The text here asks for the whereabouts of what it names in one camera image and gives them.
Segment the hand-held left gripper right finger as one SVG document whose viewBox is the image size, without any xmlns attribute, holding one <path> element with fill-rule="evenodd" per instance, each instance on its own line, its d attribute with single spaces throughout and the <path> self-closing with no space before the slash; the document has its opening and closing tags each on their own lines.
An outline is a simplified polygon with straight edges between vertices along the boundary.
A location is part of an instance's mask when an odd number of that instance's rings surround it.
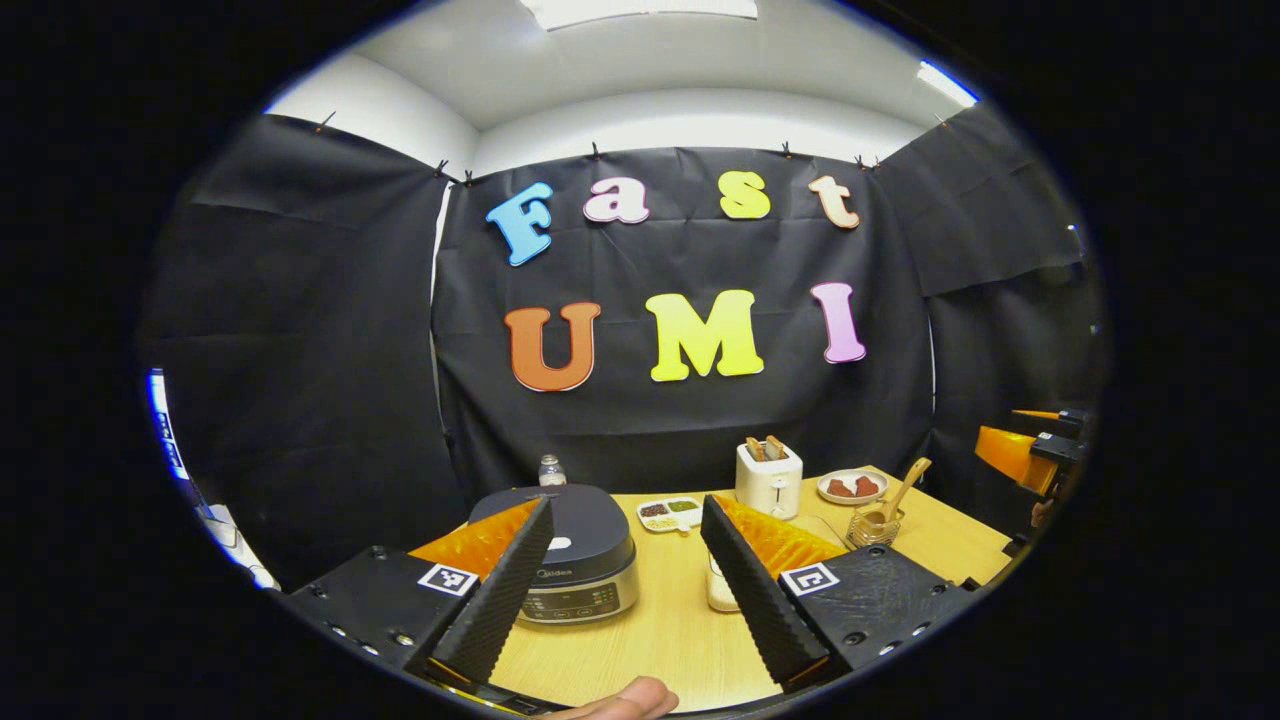
<svg viewBox="0 0 1280 720">
<path fill-rule="evenodd" d="M 883 544 L 836 548 L 714 495 L 703 501 L 701 538 L 786 693 L 884 664 L 977 597 Z"/>
</svg>

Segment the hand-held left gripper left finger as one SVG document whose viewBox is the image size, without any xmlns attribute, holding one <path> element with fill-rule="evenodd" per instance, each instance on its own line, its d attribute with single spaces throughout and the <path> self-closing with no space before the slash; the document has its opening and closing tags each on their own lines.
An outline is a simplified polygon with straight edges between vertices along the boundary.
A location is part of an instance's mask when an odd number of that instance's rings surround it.
<svg viewBox="0 0 1280 720">
<path fill-rule="evenodd" d="M 308 625 L 366 659 L 447 685 L 481 685 L 497 665 L 554 534 L 550 502 L 535 498 L 477 523 L 488 570 L 448 552 L 466 527 L 425 559 L 383 546 L 357 553 L 285 596 Z"/>
</svg>

